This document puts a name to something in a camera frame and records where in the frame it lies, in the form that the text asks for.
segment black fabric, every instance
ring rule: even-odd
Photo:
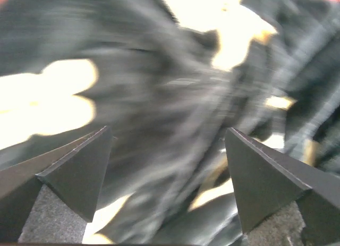
[[[117,141],[97,208],[132,197],[102,232],[119,243],[148,243],[183,216],[183,206],[217,167],[226,128],[263,139],[281,133],[284,120],[265,101],[290,96],[297,102],[287,112],[284,151],[301,159],[303,143],[322,128],[318,165],[339,173],[338,4],[243,4],[279,35],[267,46],[253,42],[246,61],[225,73],[209,66],[216,33],[179,29],[162,0],[9,0],[0,7],[0,75],[39,73],[56,60],[89,58],[99,80],[81,93],[96,103],[90,125],[0,150],[0,169],[110,125]],[[277,121],[280,126],[273,126]],[[209,227],[221,234],[211,242],[232,237],[233,223],[215,222]],[[195,241],[191,236],[188,241]],[[246,243],[232,238],[224,245]]]
[[[215,245],[219,241],[223,243],[227,241],[232,244],[241,234],[235,196],[227,194],[169,223],[158,231],[152,242],[154,244]]]

